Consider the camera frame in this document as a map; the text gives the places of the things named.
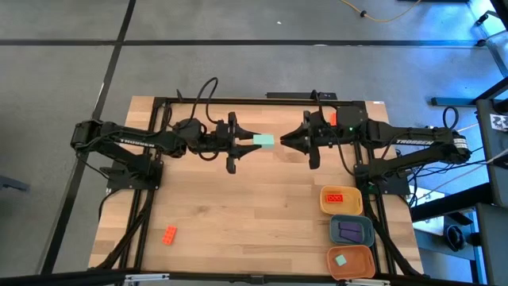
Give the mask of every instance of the concrete floor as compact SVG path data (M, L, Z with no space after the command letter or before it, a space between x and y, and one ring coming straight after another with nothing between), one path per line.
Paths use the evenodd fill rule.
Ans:
M411 5L355 3L386 18ZM127 4L0 0L0 39L115 39ZM472 4L473 10L484 9ZM423 2L400 20L379 24L332 0L146 0L137 3L127 38L471 40L483 37L473 27L475 17L465 4ZM90 117L111 52L111 47L0 47L0 126L6 135L0 141L0 174L32 187L28 193L0 193L0 276L32 274L40 265L75 160L68 145L71 132L76 122ZM212 76L221 81L217 96L262 98L269 91L316 88L334 91L340 99L381 100L391 123L399 126L441 126L442 109L429 106L429 98L475 97L502 78L486 48L124 47L102 119L123 122L133 95L174 96L178 88L195 96ZM473 110L460 109L458 128L474 122ZM481 146L478 129L464 134L472 149ZM99 156L89 161L109 164ZM478 173L487 180L484 170ZM419 184L432 188L452 174ZM478 182L466 177L442 191ZM105 180L86 170L57 272L86 268L104 189ZM434 253L422 258L432 276L470 279L461 276L463 271L437 266L468 266L468 261Z

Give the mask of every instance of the wooden tabletop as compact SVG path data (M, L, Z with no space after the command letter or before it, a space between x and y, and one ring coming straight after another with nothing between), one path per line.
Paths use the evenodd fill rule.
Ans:
M125 124L147 129L153 99L133 97ZM366 104L369 118L388 121L383 102ZM191 113L191 104L171 106L171 123ZM212 124L206 120L204 110L204 105L198 105L195 117L210 129ZM227 119L227 113L235 111L244 129L271 133L277 141L299 126L304 110L317 107L213 104L210 117ZM328 117L333 109L324 111ZM139 147L126 148L141 152ZM343 150L352 169L353 148L345 145ZM273 149L256 150L237 161L236 175L225 170L225 154L211 162L192 153L180 159L163 157L164 175L153 203L142 269L329 275L325 254L334 244L329 239L330 216L319 208L319 192L325 185L355 183L344 170L337 148L320 151L321 167L310 170L307 156L276 142ZM391 150L387 158L393 156ZM102 262L124 234L132 197L133 192L126 190L106 201L90 266ZM422 272L407 205L396 195L385 195L383 199L392 240L411 265ZM172 245L162 243L168 226L178 227ZM387 272L383 244L379 237L376 241L381 270ZM136 244L137 238L128 265L133 264Z

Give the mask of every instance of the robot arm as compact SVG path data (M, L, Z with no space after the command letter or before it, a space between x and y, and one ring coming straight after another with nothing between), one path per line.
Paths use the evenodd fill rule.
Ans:
M402 157L384 160L374 159L368 165L358 166L356 176L379 178L393 172L433 162L462 164L469 160L471 152L464 136L449 128L403 128L385 122L371 120L356 106L337 110L336 126L325 122L319 111L304 112L303 123L293 132L280 138L281 144L309 153L311 169L319 167L318 147L350 144L358 141L366 148L385 148L390 145L422 145L427 149Z
M261 148L261 145L237 145L235 140L252 139L254 134L256 133L240 128L234 112L229 113L227 122L218 121L215 131L210 133L207 133L206 127L196 118L182 120L175 124L172 131L163 132L149 132L119 126L113 122L89 120L76 125L71 147L80 153L101 153L138 175L150 175L150 158L132 154L117 143L158 149L162 154L173 158L182 157L187 150L205 160L207 158L203 157L202 153L213 153L213 159L219 153L228 153L226 168L229 173L234 174L235 159Z

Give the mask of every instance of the purple object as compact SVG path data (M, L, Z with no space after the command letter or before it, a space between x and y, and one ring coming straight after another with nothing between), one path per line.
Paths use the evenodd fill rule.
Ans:
M362 226L356 222L339 222L339 229L360 232Z
M361 232L351 231L351 230L341 230L340 234L341 238L346 238L352 242L361 243L364 239L364 236Z

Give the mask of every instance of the light blue block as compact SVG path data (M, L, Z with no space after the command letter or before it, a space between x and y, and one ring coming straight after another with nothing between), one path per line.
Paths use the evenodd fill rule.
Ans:
M261 145L263 149L272 149L275 146L275 139L271 134L256 134L253 143L254 145Z
M342 266L347 262L346 257L344 257L344 255L341 254L338 257L335 257L335 262L337 263L337 265Z

